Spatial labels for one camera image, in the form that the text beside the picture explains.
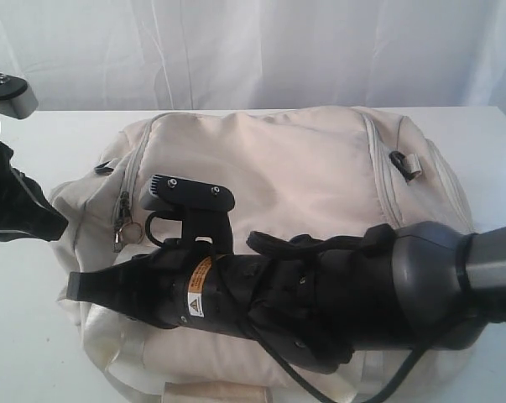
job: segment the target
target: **white table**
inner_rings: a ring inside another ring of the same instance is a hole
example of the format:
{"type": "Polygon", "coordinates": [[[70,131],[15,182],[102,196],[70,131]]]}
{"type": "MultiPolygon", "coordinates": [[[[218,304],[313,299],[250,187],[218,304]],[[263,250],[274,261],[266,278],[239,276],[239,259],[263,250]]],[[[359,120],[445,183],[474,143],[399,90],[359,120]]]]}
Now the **white table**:
{"type": "MultiPolygon", "coordinates": [[[[465,187],[479,231],[506,225],[506,117],[497,108],[388,110],[410,116],[436,142],[465,187]]],[[[14,149],[13,165],[47,193],[92,169],[121,128],[155,114],[36,112],[23,121],[1,118],[0,139],[14,149]]],[[[125,401],[89,362],[75,328],[55,304],[64,282],[44,242],[0,243],[0,403],[125,401]]],[[[489,326],[467,369],[426,399],[491,400],[506,403],[506,325],[489,326]]]]}

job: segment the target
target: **robotic arm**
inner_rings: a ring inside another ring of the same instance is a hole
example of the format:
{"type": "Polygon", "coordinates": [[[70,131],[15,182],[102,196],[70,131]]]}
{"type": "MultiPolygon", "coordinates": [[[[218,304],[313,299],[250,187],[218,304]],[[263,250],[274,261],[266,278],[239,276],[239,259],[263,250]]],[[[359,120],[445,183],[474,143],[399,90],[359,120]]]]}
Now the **robotic arm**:
{"type": "MultiPolygon", "coordinates": [[[[26,81],[0,75],[0,113],[26,118],[36,106],[26,81]]],[[[59,239],[67,221],[10,165],[12,156],[0,142],[0,241],[59,239]]],[[[362,238],[290,241],[252,232],[248,246],[257,254],[235,255],[228,189],[154,175],[141,204],[152,211],[145,232],[159,248],[71,273],[68,298],[163,329],[256,340],[319,401],[332,402],[290,364],[329,374],[358,349],[411,350],[368,401],[379,403],[427,349],[467,348],[487,323],[506,322],[506,228],[465,236],[436,222],[384,224],[362,238]],[[156,218],[181,221],[181,237],[156,239],[156,218]]]]}

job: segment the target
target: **white curtain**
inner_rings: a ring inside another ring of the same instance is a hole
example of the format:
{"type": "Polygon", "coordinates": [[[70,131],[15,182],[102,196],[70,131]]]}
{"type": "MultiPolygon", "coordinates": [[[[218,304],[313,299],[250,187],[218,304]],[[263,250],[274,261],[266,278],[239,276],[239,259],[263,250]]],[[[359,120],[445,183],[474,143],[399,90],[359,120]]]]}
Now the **white curtain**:
{"type": "Polygon", "coordinates": [[[42,109],[498,105],[506,0],[0,0],[42,109]]]}

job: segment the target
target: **white bag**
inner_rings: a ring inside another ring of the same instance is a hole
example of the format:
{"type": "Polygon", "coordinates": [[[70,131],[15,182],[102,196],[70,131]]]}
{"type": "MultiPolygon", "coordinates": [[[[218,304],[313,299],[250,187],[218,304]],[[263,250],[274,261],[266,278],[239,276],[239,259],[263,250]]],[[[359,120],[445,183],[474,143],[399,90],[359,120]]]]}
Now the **white bag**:
{"type": "MultiPolygon", "coordinates": [[[[121,196],[130,203],[133,221],[144,223],[148,212],[138,205],[139,191],[153,174],[230,189],[236,198],[230,213],[236,254],[252,253],[245,239],[253,230],[283,239],[300,233],[329,238],[362,236],[384,222],[398,228],[433,220],[472,231],[463,190],[435,145],[407,117],[364,107],[262,117],[167,113],[126,127],[98,164],[110,174],[91,172],[52,196],[70,222],[55,245],[68,272],[100,270],[153,250],[146,238],[128,243],[137,240],[134,225],[115,233],[113,224],[121,196]],[[406,181],[389,159],[392,150],[406,155],[409,170],[421,175],[406,181]],[[121,237],[125,242],[117,253],[113,245],[121,237]]],[[[158,220],[153,230],[159,239],[177,237],[180,225],[158,220]]],[[[68,301],[64,294],[60,304],[80,327],[86,353],[131,401],[162,401],[164,395],[164,402],[256,402],[268,400],[269,387],[298,387],[254,341],[186,327],[160,330],[68,301]]],[[[300,372],[332,399],[347,402],[380,390],[406,355],[357,352],[335,374],[300,372]]],[[[467,351],[428,352],[400,393],[436,385],[465,356],[467,351]]]]}

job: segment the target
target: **metal zipper pull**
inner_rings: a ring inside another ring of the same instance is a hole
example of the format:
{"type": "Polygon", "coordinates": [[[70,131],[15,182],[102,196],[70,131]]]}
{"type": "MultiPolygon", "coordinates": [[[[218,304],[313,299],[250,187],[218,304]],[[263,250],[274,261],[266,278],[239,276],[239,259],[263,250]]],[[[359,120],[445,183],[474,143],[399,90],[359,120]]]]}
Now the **metal zipper pull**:
{"type": "Polygon", "coordinates": [[[112,247],[115,253],[120,252],[124,245],[128,243],[140,243],[144,236],[141,224],[133,220],[128,192],[123,191],[121,193],[119,203],[118,217],[114,225],[115,238],[112,247]]]}

